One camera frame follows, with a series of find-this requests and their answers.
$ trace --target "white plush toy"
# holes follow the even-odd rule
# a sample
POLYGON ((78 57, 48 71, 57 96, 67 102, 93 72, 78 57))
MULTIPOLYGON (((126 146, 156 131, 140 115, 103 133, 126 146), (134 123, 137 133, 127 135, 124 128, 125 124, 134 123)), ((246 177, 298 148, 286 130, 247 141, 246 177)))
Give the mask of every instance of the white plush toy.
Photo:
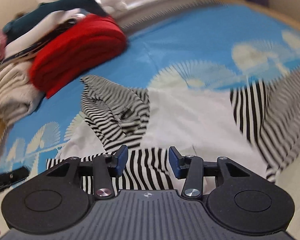
POLYGON ((108 14, 112 14, 115 11, 126 11, 127 4, 125 0, 100 0, 101 7, 108 14))

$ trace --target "gray ribbed platform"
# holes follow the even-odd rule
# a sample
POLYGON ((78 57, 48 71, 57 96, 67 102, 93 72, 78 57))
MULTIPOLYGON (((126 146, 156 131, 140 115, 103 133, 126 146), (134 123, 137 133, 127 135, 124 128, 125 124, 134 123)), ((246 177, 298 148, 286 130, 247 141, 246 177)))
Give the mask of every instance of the gray ribbed platform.
POLYGON ((181 199, 174 190, 122 190, 98 201, 77 225, 51 235, 32 236, 12 229, 4 240, 291 240, 285 232, 243 236, 216 224, 198 201, 181 199))

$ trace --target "white towel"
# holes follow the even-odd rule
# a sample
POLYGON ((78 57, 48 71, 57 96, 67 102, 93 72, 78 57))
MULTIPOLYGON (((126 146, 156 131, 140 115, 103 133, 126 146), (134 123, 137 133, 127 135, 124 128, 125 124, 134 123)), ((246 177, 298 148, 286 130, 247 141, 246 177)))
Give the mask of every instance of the white towel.
POLYGON ((35 27, 6 46, 5 58, 8 58, 34 44, 41 37, 53 31, 59 24, 70 19, 80 9, 71 11, 55 11, 48 14, 35 27))
POLYGON ((10 90, 23 86, 29 82, 28 70, 32 61, 25 61, 19 64, 12 63, 0 71, 0 97, 10 90))
POLYGON ((44 93, 31 83, 16 87, 0 96, 0 118, 12 125, 21 118, 31 114, 39 105, 44 93))

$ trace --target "blue bedsheet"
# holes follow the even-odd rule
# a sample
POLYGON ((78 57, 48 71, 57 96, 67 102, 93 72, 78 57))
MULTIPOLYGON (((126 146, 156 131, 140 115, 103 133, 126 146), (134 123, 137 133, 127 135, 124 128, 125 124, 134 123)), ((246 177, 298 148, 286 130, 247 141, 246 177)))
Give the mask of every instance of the blue bedsheet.
MULTIPOLYGON (((300 65, 300 33, 245 6, 196 9, 129 41, 125 53, 87 74, 126 87, 229 89, 278 78, 300 65)), ((46 159, 55 157, 83 119, 82 89, 77 78, 17 122, 3 146, 0 171, 27 165, 31 175, 43 172, 46 159)))

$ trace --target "folded clothes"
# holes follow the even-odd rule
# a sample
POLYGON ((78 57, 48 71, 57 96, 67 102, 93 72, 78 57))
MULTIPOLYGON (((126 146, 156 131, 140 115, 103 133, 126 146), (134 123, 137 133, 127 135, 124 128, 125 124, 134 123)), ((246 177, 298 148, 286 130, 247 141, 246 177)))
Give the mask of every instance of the folded clothes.
POLYGON ((0 96, 0 118, 12 125, 21 118, 31 114, 39 105, 44 93, 31 83, 6 91, 0 96))
POLYGON ((31 59, 49 41, 66 31, 80 20, 79 9, 56 11, 45 17, 26 34, 5 47, 4 59, 0 60, 0 71, 10 63, 31 59))
POLYGON ((122 53, 126 45, 125 35, 110 16, 90 14, 37 54, 30 80, 50 98, 80 73, 122 53))
POLYGON ((23 86, 29 82, 28 70, 31 61, 19 64, 10 64, 0 71, 0 97, 16 87, 23 86))
POLYGON ((12 20, 3 27, 2 30, 8 37, 7 44, 29 32, 47 15, 55 11, 69 11, 74 8, 81 8, 101 16, 107 15, 96 0, 59 0, 50 3, 41 3, 34 11, 12 20))
POLYGON ((0 118, 11 125, 31 114, 43 98, 29 78, 31 61, 9 64, 0 71, 0 118))

